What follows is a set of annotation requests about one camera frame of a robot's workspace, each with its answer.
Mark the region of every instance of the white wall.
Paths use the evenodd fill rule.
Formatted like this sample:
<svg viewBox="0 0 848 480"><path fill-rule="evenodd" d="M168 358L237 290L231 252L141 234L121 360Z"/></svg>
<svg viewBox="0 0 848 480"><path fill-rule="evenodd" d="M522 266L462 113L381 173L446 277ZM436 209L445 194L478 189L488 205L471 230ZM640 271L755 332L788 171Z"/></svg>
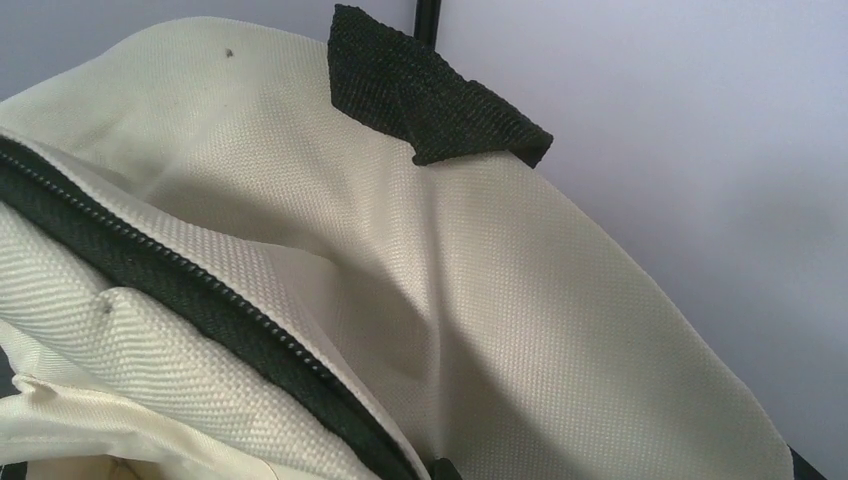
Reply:
<svg viewBox="0 0 848 480"><path fill-rule="evenodd" d="M438 50L786 440L848 478L848 2L445 0Z"/></svg>

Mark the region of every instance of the zipper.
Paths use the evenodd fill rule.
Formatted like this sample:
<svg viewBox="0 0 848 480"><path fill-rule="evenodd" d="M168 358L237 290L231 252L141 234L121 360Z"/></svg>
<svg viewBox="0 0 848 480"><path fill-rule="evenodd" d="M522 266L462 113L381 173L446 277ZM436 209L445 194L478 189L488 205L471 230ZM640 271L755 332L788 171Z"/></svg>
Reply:
<svg viewBox="0 0 848 480"><path fill-rule="evenodd" d="M382 480L418 479L397 442L288 331L199 265L118 218L39 154L2 136L0 201L117 285L144 292L226 347L294 397Z"/></svg>

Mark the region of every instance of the beige fabric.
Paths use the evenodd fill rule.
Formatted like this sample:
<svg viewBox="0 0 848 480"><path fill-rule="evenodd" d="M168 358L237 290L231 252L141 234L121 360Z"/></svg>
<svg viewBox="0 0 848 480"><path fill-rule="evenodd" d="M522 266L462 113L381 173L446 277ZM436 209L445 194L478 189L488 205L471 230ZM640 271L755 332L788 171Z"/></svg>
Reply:
<svg viewBox="0 0 848 480"><path fill-rule="evenodd" d="M449 457L466 480L792 478L750 391L568 199L507 153L413 166L408 144L333 109L325 55L252 25L171 22L3 102L0 127L295 334L422 478L418 456ZM47 273L22 276L36 259L18 261L0 282L44 284ZM120 293L140 302L127 304L127 330L180 323ZM0 317L60 356L84 357L84 345L68 353L55 332L26 327L24 297L13 307L25 315ZM64 308L44 308L51 325ZM118 390L103 380L108 364L74 363L83 372L66 385L93 375L163 414L161 398L143 394L159 374ZM279 435L306 438L302 409L283 393L275 401L298 419ZM178 418L180 405L170 408ZM239 443L189 417L179 422L257 458L364 478L327 432L308 444Z"/></svg>

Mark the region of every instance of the gray wall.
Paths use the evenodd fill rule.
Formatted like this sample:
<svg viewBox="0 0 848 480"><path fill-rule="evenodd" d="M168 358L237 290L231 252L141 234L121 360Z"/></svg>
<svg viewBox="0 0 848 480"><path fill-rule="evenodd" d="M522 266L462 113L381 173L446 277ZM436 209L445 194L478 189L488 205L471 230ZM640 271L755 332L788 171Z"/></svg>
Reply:
<svg viewBox="0 0 848 480"><path fill-rule="evenodd" d="M411 29L414 0L351 3ZM848 4L444 3L439 51L556 135L540 171L848 478ZM326 39L332 4L0 0L0 98L170 18Z"/></svg>

